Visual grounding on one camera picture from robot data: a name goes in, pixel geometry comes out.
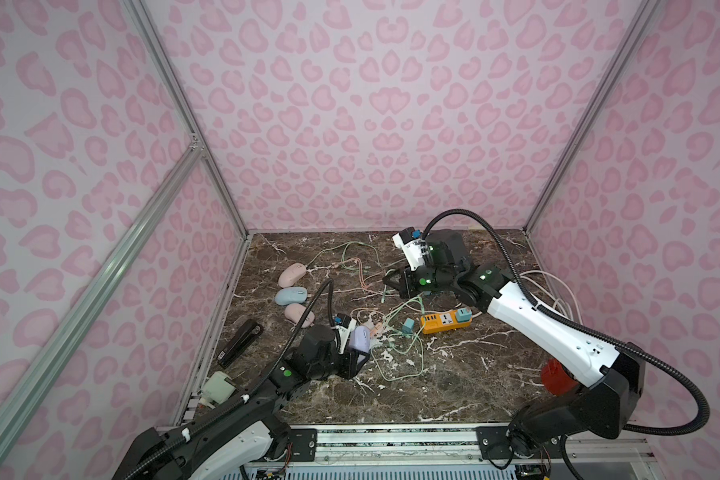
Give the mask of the lavender wireless mouse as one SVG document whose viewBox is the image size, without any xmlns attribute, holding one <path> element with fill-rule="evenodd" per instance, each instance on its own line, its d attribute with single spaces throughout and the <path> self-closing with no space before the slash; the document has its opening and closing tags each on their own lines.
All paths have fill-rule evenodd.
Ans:
<svg viewBox="0 0 720 480">
<path fill-rule="evenodd" d="M 350 334 L 347 348 L 351 352 L 367 355 L 370 352 L 370 330 L 365 326 L 357 326 Z"/>
</svg>

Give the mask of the teal USB charger adapter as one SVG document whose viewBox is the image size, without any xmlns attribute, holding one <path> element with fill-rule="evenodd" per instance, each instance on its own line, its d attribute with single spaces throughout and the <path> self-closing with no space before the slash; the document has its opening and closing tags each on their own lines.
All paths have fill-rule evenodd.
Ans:
<svg viewBox="0 0 720 480">
<path fill-rule="evenodd" d="M 470 308 L 460 308 L 455 311 L 455 318 L 458 323 L 469 323 L 472 321 L 472 316 Z"/>
<path fill-rule="evenodd" d="M 402 325 L 401 331 L 403 334 L 410 335 L 413 333 L 415 327 L 415 321 L 412 318 L 407 318 Z"/>
</svg>

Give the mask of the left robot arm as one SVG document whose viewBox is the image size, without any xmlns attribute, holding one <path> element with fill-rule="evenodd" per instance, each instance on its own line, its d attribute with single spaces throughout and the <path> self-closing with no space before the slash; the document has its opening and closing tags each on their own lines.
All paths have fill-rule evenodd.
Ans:
<svg viewBox="0 0 720 480">
<path fill-rule="evenodd" d="M 344 334 L 333 312 L 324 325 L 297 326 L 252 385 L 210 413 L 166 433 L 150 428 L 132 442 L 117 479 L 216 479 L 247 463 L 288 460 L 292 429 L 278 414 L 314 381 L 353 379 L 369 359 L 359 332 Z"/>
</svg>

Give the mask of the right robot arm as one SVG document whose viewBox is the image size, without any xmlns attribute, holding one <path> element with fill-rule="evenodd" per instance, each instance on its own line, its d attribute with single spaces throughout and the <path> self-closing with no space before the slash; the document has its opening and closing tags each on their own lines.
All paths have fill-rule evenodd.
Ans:
<svg viewBox="0 0 720 480">
<path fill-rule="evenodd" d="M 447 217 L 464 216 L 482 226 L 496 243 L 506 268 L 477 264 L 462 235 L 439 230 Z M 478 309 L 523 334 L 562 365 L 573 382 L 561 394 L 531 402 L 512 417 L 497 439 L 482 442 L 485 460 L 504 470 L 516 458 L 531 458 L 556 444 L 566 450 L 569 437 L 589 432 L 614 440 L 622 432 L 674 437 L 702 429 L 711 408 L 699 387 L 669 363 L 628 343 L 563 316 L 534 296 L 524 284 L 502 239 L 480 215 L 451 209 L 422 229 L 408 227 L 393 237 L 407 264 L 385 275 L 383 282 L 405 299 L 424 292 L 452 293 L 462 304 Z M 695 416 L 678 426 L 636 425 L 630 419 L 644 390 L 647 366 L 662 371 L 693 398 Z"/>
</svg>

